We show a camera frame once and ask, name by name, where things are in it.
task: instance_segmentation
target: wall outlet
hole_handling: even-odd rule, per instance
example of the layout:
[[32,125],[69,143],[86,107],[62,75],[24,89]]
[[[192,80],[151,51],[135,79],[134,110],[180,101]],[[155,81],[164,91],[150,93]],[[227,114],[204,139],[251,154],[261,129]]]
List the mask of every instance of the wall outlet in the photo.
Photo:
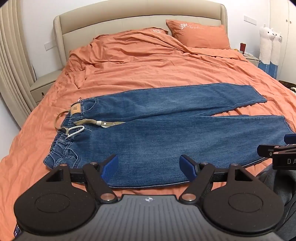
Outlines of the wall outlet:
[[45,50],[50,50],[52,49],[53,47],[55,47],[57,44],[55,41],[50,41],[50,42],[47,42],[44,44],[44,47],[45,47]]
[[257,21],[255,19],[248,17],[248,16],[244,16],[244,21],[254,24],[254,25],[257,25]]

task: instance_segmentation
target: white circular logo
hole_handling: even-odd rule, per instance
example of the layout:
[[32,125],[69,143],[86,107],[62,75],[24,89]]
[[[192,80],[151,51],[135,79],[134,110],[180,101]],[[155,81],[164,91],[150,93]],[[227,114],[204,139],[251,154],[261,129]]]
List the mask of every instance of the white circular logo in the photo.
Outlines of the white circular logo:
[[147,198],[145,198],[145,201],[147,201],[147,202],[152,202],[154,199],[153,198],[151,198],[151,197],[147,197]]

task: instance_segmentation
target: denim pants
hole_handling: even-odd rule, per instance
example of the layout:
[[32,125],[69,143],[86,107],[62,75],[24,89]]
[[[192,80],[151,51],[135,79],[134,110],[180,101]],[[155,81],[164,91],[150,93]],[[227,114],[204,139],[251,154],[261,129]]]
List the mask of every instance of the denim pants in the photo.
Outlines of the denim pants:
[[119,166],[109,186],[139,188],[187,182],[179,168],[186,154],[216,167],[261,161],[257,146],[283,144],[292,131],[282,116],[212,115],[266,102],[253,87],[218,83],[133,90],[80,101],[78,113],[67,114],[62,126],[76,121],[124,122],[109,128],[85,124],[70,138],[59,130],[44,163],[71,168],[101,162],[111,154]]

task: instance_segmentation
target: white alpaca plush toy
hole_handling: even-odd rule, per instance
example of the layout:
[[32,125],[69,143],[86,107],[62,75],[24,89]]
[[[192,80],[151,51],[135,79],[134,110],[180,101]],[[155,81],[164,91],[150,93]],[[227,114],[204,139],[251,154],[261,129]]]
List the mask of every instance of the white alpaca plush toy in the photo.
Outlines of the white alpaca plush toy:
[[283,37],[281,33],[273,31],[274,40],[272,41],[271,57],[270,57],[270,66],[269,66],[269,75],[276,79],[278,67],[279,67],[279,57],[281,54],[281,43]]
[[264,72],[269,73],[272,41],[275,35],[273,34],[273,31],[270,28],[266,27],[266,24],[264,24],[263,27],[260,27],[259,33],[260,33],[260,55],[259,55],[260,62],[258,67],[262,69]]

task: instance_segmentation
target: nightstand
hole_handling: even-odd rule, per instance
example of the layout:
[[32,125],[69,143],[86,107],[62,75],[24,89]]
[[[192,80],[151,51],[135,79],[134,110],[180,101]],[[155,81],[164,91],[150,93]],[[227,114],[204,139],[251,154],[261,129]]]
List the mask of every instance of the nightstand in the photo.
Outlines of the nightstand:
[[34,82],[34,84],[31,85],[30,92],[37,105],[46,95],[50,87],[54,84],[61,72],[62,70],[57,70],[41,76]]
[[252,64],[254,64],[256,67],[258,67],[259,65],[259,59],[256,58],[255,56],[249,54],[249,53],[244,53],[245,58],[251,62]]

